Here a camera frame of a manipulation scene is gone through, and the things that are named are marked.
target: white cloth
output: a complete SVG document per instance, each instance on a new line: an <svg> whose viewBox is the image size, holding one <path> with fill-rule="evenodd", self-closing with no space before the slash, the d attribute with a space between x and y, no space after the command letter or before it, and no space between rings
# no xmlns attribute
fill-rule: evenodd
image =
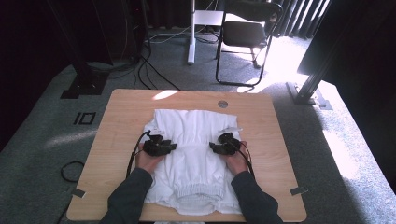
<svg viewBox="0 0 396 224"><path fill-rule="evenodd" d="M219 131L237 127L236 116L205 110L156 109L145 132L164 131L177 149L168 154L153 174L145 202L173 207L182 215L202 216L214 211L241 214L233 192L233 174L209 147L218 143ZM240 139L238 132L233 136Z"/></svg>

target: gray carpet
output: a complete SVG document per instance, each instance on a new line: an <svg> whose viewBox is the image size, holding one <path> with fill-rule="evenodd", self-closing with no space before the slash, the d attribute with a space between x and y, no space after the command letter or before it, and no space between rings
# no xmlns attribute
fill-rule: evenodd
<svg viewBox="0 0 396 224"><path fill-rule="evenodd" d="M300 40L300 45L295 45L296 41L275 39L264 80L253 90L216 82L215 44L197 42L195 64L187 65L188 40L173 38L152 44L148 60L183 91L246 91L272 96L298 184L309 189L303 194L307 212L303 223L396 223L396 196L337 89L325 82L319 86L333 110L295 105L290 98L285 83L303 83L306 78L295 74L295 69L309 42ZM292 52L297 52L294 59L290 58ZM224 59L222 71L227 78L245 82L259 72L249 62L236 65L242 61L239 57ZM149 84L145 69L143 66L142 78ZM57 223L59 218L62 223L96 223L75 222L63 216L71 199L70 189L76 184L64 181L60 170L70 161L87 159L113 90L145 89L133 71L113 72L102 95L75 100L60 99L75 76L71 66L52 80L0 153L0 223ZM173 89L152 69L148 68L148 73L158 89ZM75 124L78 113L93 112L96 116L91 125ZM71 169L70 175L78 177L79 167Z"/></svg>

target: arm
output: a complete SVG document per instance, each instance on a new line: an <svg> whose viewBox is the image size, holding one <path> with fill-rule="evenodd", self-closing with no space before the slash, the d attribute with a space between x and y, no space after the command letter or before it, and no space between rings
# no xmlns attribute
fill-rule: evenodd
<svg viewBox="0 0 396 224"><path fill-rule="evenodd" d="M277 201L262 191L248 171L236 175L231 185L247 223L283 223Z"/></svg>
<svg viewBox="0 0 396 224"><path fill-rule="evenodd" d="M136 155L136 168L110 195L108 210L100 223L137 223L152 184L151 173L164 156L151 157L145 151Z"/></svg>
<svg viewBox="0 0 396 224"><path fill-rule="evenodd" d="M242 142L241 152L246 153L246 142ZM277 201L262 191L256 180L248 172L248 165L240 153L222 156L227 167L235 175L231 182L239 205L247 223L283 223L277 214Z"/></svg>

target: black hand controller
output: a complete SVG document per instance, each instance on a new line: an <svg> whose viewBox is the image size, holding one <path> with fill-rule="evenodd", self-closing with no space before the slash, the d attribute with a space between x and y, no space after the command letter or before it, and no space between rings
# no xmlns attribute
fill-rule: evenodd
<svg viewBox="0 0 396 224"><path fill-rule="evenodd" d="M163 140L159 134L149 135L149 140L143 145L143 150L150 156L159 157L171 153L176 149L177 144L171 144L171 140Z"/></svg>
<svg viewBox="0 0 396 224"><path fill-rule="evenodd" d="M233 155L241 147L241 142L233 138L232 133L224 133L218 139L220 145L209 143L213 152L220 155Z"/></svg>

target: person's right hand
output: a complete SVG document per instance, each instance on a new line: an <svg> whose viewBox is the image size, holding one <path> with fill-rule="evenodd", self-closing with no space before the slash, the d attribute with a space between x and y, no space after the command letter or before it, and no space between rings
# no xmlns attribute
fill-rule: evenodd
<svg viewBox="0 0 396 224"><path fill-rule="evenodd" d="M139 144L140 152L136 155L136 167L142 168L152 174L157 164L165 158L165 156L152 157L143 151L143 143Z"/></svg>
<svg viewBox="0 0 396 224"><path fill-rule="evenodd" d="M248 153L246 150L247 142L241 141L241 143L240 151L248 158ZM232 156L221 155L221 157L225 160L227 167L234 175L238 175L239 173L248 170L248 164L245 161L245 158L239 152L235 152L235 154Z"/></svg>

